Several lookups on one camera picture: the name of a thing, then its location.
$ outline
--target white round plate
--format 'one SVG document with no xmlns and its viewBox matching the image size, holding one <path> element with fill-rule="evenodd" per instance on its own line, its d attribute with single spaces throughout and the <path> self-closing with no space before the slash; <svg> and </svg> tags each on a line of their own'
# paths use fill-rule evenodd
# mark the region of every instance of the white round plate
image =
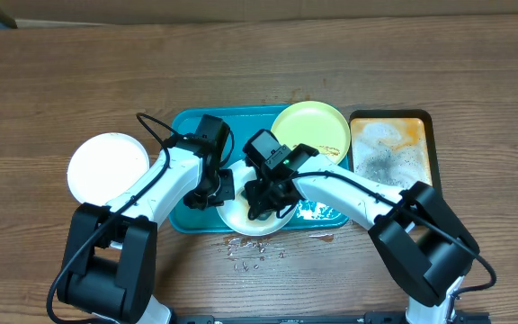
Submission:
<svg viewBox="0 0 518 324">
<path fill-rule="evenodd" d="M 149 169 L 145 148 L 129 135 L 88 139 L 69 161 L 67 184 L 80 203 L 103 206 L 123 194 Z"/>
<path fill-rule="evenodd" d="M 280 230 L 290 221 L 297 206 L 295 206 L 295 210 L 288 212 L 282 219 L 278 219 L 274 212 L 266 220 L 249 220 L 247 217 L 249 203 L 241 193 L 245 189 L 246 182 L 257 178 L 255 170 L 246 166 L 243 160 L 235 162 L 229 168 L 233 170 L 235 200 L 225 201 L 223 206 L 217 207 L 217 212 L 230 229 L 247 236 L 264 236 Z M 289 208 L 290 206 L 282 210 L 281 213 L 285 213 Z"/>
</svg>

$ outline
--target yellow plate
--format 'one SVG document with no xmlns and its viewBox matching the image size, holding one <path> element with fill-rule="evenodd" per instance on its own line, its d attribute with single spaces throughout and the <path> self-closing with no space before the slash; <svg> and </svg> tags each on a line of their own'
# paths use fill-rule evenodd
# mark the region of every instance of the yellow plate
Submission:
<svg viewBox="0 0 518 324">
<path fill-rule="evenodd" d="M 271 131 L 290 149 L 300 143 L 307 144 L 335 164 L 343 160 L 351 142 L 349 125 L 343 115 L 334 107 L 315 101 L 289 106 L 277 116 Z"/>
</svg>

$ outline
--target wooden tabletop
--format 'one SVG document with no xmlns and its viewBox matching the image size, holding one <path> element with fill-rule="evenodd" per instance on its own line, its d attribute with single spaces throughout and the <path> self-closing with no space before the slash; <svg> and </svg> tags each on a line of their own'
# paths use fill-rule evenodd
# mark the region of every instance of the wooden tabletop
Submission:
<svg viewBox="0 0 518 324">
<path fill-rule="evenodd" d="M 45 296 L 78 205 L 66 183 L 78 145 L 118 131 L 154 157 L 136 112 L 170 122 L 196 107 L 309 99 L 345 117 L 361 108 L 432 115 L 444 196 L 499 277 L 458 308 L 518 323 L 518 15 L 0 31 L 0 322 L 49 322 Z M 222 317 L 406 307 L 356 225 L 268 241 L 261 253 L 167 222 L 156 297 L 179 314 Z M 475 265 L 466 284 L 487 280 Z"/>
</svg>

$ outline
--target water spill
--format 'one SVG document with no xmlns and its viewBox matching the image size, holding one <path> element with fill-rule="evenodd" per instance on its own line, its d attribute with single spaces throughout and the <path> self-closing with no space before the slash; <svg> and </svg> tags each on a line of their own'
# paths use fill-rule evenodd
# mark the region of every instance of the water spill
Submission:
<svg viewBox="0 0 518 324">
<path fill-rule="evenodd" d="M 333 242 L 333 240 L 335 239 L 335 234 L 311 234 L 309 235 L 309 237 L 312 239 L 319 239 L 329 243 Z"/>
</svg>

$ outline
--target teal tray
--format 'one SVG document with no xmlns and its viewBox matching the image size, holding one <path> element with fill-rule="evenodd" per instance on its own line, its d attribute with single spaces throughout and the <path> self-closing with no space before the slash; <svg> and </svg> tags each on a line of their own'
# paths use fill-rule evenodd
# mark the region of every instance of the teal tray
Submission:
<svg viewBox="0 0 518 324">
<path fill-rule="evenodd" d="M 173 120 L 172 127 L 180 133 L 195 132 L 203 114 L 207 113 L 222 118 L 235 135 L 235 148 L 226 164 L 229 167 L 245 157 L 243 146 L 260 129 L 269 130 L 277 115 L 288 104 L 252 107 L 205 108 L 191 109 L 179 113 Z M 224 157 L 230 149 L 230 140 L 224 150 Z M 347 157 L 339 163 L 340 167 L 348 168 Z M 308 230 L 333 228 L 344 225 L 349 219 L 339 211 L 317 202 L 300 202 L 299 208 L 283 227 L 283 230 Z M 217 214 L 215 208 L 204 211 L 187 208 L 183 202 L 169 214 L 169 221 L 173 227 L 187 234 L 201 233 L 231 233 L 233 232 Z"/>
</svg>

